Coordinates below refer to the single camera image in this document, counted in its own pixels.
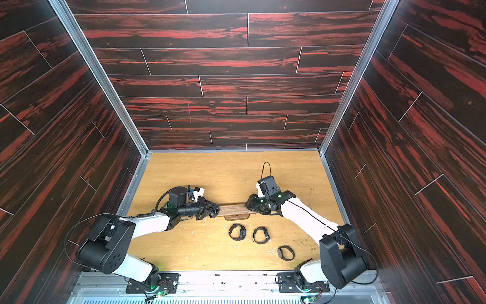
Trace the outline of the wooden watch stand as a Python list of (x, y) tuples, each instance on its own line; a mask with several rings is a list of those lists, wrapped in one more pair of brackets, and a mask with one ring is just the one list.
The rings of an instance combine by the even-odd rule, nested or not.
[(254, 211), (247, 209), (244, 204), (220, 205), (217, 217), (223, 217), (226, 221), (246, 220)]

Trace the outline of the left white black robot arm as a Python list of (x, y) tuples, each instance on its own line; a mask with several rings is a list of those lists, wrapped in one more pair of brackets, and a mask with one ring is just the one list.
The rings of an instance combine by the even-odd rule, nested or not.
[(77, 258), (104, 274), (116, 274), (139, 282), (149, 292), (162, 284), (157, 266), (128, 254), (133, 239), (173, 229), (183, 217), (202, 220), (216, 217), (220, 206), (204, 198), (204, 189), (174, 187), (166, 191), (148, 214), (121, 217), (102, 214), (81, 242)]

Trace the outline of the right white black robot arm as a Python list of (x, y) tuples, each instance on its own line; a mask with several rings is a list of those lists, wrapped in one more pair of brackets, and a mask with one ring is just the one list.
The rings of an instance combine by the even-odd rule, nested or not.
[(273, 196), (250, 195), (245, 207), (262, 215), (276, 212), (306, 232), (319, 246), (319, 261), (307, 261), (295, 268), (297, 285), (329, 282), (344, 288), (368, 269), (365, 250), (351, 225), (338, 225), (307, 207), (294, 193)]

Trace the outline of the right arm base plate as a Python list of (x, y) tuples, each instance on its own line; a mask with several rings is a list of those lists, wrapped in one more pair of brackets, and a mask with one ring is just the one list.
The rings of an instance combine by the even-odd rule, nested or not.
[(295, 272), (279, 272), (275, 277), (280, 293), (327, 293), (329, 284), (325, 281), (307, 282)]

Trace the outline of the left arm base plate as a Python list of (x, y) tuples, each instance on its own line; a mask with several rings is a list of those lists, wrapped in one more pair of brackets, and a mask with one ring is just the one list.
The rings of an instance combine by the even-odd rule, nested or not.
[(147, 295), (147, 296), (166, 296), (175, 294), (178, 288), (179, 273), (175, 272), (158, 272), (151, 275), (144, 282), (129, 279), (126, 294), (129, 295)]

